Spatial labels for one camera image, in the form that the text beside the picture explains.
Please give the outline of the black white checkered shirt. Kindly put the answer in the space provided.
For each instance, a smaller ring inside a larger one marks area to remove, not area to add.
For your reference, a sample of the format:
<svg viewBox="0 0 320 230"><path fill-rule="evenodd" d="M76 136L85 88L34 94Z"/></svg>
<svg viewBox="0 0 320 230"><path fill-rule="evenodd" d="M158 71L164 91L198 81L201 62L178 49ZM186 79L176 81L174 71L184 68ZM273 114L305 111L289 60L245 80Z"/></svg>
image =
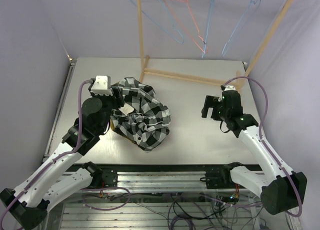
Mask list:
<svg viewBox="0 0 320 230"><path fill-rule="evenodd" d="M142 141L137 145L141 150L150 152L158 147L169 135L171 113L168 107L156 99L152 86L140 82Z"/></svg>

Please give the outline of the blue wire hanger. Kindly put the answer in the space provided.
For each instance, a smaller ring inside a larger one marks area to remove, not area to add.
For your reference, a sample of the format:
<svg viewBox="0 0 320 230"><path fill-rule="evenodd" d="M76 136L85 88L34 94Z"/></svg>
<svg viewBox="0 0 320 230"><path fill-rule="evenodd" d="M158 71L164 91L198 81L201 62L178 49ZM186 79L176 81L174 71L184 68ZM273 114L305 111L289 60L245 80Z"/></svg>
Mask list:
<svg viewBox="0 0 320 230"><path fill-rule="evenodd" d="M184 36L178 28L178 24L165 5L164 0L140 0L140 3L141 5L146 3L145 7L141 6L141 12L145 17L152 21L171 39L179 44L185 42Z"/></svg>

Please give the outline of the yellow plaid shirt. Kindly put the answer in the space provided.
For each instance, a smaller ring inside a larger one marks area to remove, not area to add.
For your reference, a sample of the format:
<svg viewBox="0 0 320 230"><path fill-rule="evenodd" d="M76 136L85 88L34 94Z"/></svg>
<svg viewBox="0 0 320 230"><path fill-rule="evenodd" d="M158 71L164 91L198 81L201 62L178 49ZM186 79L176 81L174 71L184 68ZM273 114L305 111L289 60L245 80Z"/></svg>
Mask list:
<svg viewBox="0 0 320 230"><path fill-rule="evenodd" d="M132 143L140 145L143 139L140 129L142 117L141 83L133 77L126 77L113 84L112 87L119 87L122 90L124 103L131 105L134 111L126 116L120 109L112 110L110 116L111 129Z"/></svg>

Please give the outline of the blue hanger of checkered shirt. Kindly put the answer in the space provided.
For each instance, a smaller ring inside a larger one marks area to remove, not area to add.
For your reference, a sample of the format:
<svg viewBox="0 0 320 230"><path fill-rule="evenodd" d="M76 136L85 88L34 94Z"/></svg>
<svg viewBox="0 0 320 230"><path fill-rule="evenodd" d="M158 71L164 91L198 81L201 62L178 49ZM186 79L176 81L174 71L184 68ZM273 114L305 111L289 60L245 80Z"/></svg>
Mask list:
<svg viewBox="0 0 320 230"><path fill-rule="evenodd" d="M228 40L226 41L223 50L221 52L221 56L225 57L227 53L232 49L235 45L238 37L241 35L242 31L249 24L252 20L254 15L256 14L258 8L261 5L261 0L250 0L246 10L243 12L241 17L239 18L235 28L233 29L232 33L230 34Z"/></svg>

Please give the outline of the blue hanger of plaid shirt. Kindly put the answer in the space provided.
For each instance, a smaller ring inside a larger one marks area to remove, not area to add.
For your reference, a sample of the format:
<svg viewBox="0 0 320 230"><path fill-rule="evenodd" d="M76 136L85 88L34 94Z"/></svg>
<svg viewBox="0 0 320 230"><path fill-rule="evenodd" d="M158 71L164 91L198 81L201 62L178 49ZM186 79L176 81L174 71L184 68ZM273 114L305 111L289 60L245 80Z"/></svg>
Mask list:
<svg viewBox="0 0 320 230"><path fill-rule="evenodd" d="M210 0L210 6L209 6L208 15L207 15L205 36L204 36L204 41L203 41L204 46L203 46L203 53L201 56L202 59L205 57L205 55L208 52L208 36L209 36L209 30L210 30L210 26L211 26L211 20L212 20L212 14L213 14L214 6L215 6L215 1L216 0Z"/></svg>

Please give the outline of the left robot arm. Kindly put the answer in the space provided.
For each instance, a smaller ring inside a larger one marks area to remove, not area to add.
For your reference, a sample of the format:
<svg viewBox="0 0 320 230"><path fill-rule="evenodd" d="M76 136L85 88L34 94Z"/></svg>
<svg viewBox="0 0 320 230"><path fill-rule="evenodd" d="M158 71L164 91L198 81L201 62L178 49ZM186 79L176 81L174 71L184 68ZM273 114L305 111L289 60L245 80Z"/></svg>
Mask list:
<svg viewBox="0 0 320 230"><path fill-rule="evenodd" d="M58 203L75 192L102 187L103 171L92 162L84 163L73 175L59 180L106 134L112 111L124 105L117 87L100 92L91 90L90 94L52 155L23 183L0 193L6 212L11 213L22 229L37 227Z"/></svg>

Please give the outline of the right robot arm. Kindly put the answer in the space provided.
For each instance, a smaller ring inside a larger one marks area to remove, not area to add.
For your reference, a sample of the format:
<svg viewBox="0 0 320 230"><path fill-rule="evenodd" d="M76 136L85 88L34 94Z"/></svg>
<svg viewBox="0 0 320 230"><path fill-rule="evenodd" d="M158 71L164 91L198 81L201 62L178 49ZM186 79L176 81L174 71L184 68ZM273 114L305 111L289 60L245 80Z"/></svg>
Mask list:
<svg viewBox="0 0 320 230"><path fill-rule="evenodd" d="M206 118L212 109L211 119L225 123L255 157L263 174L259 175L239 162L224 167L221 184L227 188L241 185L258 196L263 207L272 215L301 209L304 201L307 178L302 172L295 172L263 138L258 122L251 114L245 114L241 95L233 86L223 88L220 96L207 95L201 110Z"/></svg>

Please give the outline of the pink hanger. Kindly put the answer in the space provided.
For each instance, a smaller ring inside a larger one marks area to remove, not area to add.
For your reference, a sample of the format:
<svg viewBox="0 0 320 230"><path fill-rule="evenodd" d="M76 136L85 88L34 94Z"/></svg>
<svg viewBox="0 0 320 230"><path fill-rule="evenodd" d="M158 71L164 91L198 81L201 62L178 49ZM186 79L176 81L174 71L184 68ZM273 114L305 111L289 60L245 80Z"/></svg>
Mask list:
<svg viewBox="0 0 320 230"><path fill-rule="evenodd" d="M190 0L163 0L163 2L179 27L204 56L207 53L207 43L191 8Z"/></svg>

